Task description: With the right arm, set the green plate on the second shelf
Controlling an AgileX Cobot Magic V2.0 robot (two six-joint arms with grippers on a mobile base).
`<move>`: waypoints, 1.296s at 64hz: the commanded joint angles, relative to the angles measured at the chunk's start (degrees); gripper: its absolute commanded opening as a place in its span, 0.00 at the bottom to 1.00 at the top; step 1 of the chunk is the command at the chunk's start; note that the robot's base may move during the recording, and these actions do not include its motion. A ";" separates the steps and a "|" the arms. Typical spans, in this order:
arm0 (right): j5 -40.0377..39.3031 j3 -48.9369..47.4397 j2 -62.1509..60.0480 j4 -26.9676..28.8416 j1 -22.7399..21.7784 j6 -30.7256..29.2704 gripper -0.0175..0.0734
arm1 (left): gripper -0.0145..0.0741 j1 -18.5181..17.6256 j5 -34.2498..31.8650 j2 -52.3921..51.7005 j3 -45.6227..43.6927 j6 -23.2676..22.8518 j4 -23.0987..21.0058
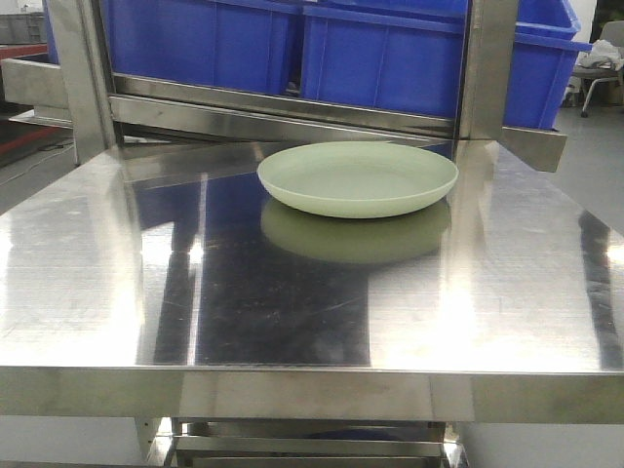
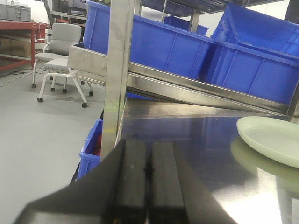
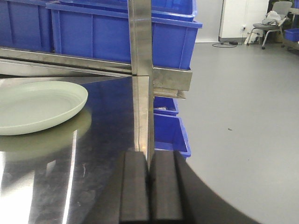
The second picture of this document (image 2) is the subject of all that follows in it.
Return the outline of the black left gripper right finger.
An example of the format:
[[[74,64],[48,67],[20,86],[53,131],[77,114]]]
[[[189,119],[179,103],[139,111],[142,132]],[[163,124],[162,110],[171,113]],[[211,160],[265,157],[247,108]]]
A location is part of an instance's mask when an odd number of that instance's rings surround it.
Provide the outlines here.
[[[177,143],[155,142],[151,150],[152,224],[235,224],[196,177]]]

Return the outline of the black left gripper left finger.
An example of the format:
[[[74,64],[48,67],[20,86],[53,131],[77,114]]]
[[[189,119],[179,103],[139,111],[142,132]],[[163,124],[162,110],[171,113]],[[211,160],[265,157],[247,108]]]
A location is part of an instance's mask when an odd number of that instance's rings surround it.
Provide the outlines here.
[[[69,186],[28,203],[16,224],[141,224],[146,149],[122,139],[100,164]]]

